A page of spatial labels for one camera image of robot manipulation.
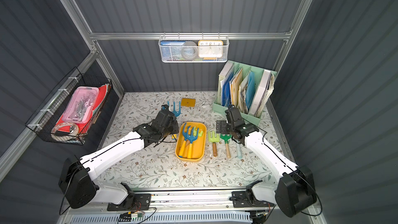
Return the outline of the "dark green hand rake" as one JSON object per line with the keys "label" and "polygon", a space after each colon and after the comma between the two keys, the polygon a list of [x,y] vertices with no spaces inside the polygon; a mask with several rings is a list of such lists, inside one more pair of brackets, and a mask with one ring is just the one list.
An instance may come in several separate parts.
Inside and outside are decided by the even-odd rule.
{"label": "dark green hand rake", "polygon": [[227,154],[227,158],[230,159],[231,158],[231,153],[230,153],[230,149],[229,149],[229,142],[231,139],[231,135],[229,134],[221,134],[220,138],[224,141],[225,147],[226,147],[226,154]]}

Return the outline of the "blue fork yellow handle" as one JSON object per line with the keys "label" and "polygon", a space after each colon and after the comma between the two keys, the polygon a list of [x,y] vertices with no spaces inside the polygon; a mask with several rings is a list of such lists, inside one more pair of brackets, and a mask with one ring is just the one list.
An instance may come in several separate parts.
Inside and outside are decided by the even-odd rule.
{"label": "blue fork yellow handle", "polygon": [[176,102],[173,102],[172,104],[170,104],[169,101],[167,101],[167,105],[169,107],[169,111],[172,112],[175,117],[179,117],[181,114],[181,101],[178,102],[178,105],[176,104]]}

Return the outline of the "light green hand rake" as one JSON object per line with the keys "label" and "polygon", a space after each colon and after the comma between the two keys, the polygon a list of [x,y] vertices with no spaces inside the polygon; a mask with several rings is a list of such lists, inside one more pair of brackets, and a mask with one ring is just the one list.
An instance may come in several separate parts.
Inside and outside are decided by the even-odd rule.
{"label": "light green hand rake", "polygon": [[214,157],[218,156],[217,152],[217,143],[219,142],[219,134],[217,134],[215,131],[209,131],[208,132],[208,141],[212,143],[212,154]]}

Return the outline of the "light blue hand rake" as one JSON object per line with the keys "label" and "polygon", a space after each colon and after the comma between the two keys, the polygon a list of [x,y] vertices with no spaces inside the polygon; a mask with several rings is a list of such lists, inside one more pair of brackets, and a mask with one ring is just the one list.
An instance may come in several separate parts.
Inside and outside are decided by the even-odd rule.
{"label": "light blue hand rake", "polygon": [[236,143],[236,152],[237,152],[238,159],[242,159],[243,155],[242,155],[240,143]]}

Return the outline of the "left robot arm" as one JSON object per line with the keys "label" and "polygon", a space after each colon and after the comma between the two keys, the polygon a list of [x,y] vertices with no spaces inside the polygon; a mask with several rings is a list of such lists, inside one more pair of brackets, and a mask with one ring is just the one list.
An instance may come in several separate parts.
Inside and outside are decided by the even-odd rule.
{"label": "left robot arm", "polygon": [[177,133],[175,114],[168,105],[162,105],[150,123],[138,125],[120,140],[81,158],[67,158],[59,179],[63,200],[72,209],[89,203],[108,203],[114,211],[136,207],[135,193],[127,184],[102,183],[98,177],[125,157]]}

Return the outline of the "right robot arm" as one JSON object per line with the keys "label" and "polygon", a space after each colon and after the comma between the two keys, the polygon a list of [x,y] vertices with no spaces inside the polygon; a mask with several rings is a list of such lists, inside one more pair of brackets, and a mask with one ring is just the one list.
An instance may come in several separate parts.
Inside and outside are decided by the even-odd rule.
{"label": "right robot arm", "polygon": [[317,202],[313,173],[308,167],[299,167],[282,155],[265,139],[259,127],[245,121],[234,105],[229,105],[225,114],[232,140],[255,153],[276,179],[275,186],[254,181],[246,186],[243,197],[232,196],[231,201],[250,206],[259,206],[263,202],[274,204],[290,218]]}

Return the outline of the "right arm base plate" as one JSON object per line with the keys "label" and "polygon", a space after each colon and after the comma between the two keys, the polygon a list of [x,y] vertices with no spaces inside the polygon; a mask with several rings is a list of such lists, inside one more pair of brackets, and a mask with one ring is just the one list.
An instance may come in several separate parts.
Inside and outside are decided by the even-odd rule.
{"label": "right arm base plate", "polygon": [[266,201],[257,200],[253,194],[246,191],[233,191],[229,200],[233,202],[235,208],[245,207],[264,207],[272,208],[275,204]]}

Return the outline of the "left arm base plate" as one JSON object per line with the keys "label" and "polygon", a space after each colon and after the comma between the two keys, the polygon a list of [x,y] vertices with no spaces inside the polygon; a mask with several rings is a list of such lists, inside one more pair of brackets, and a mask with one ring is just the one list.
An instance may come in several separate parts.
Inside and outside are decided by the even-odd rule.
{"label": "left arm base plate", "polygon": [[151,194],[128,195],[127,198],[118,205],[109,203],[107,211],[146,211],[149,210],[151,197]]}

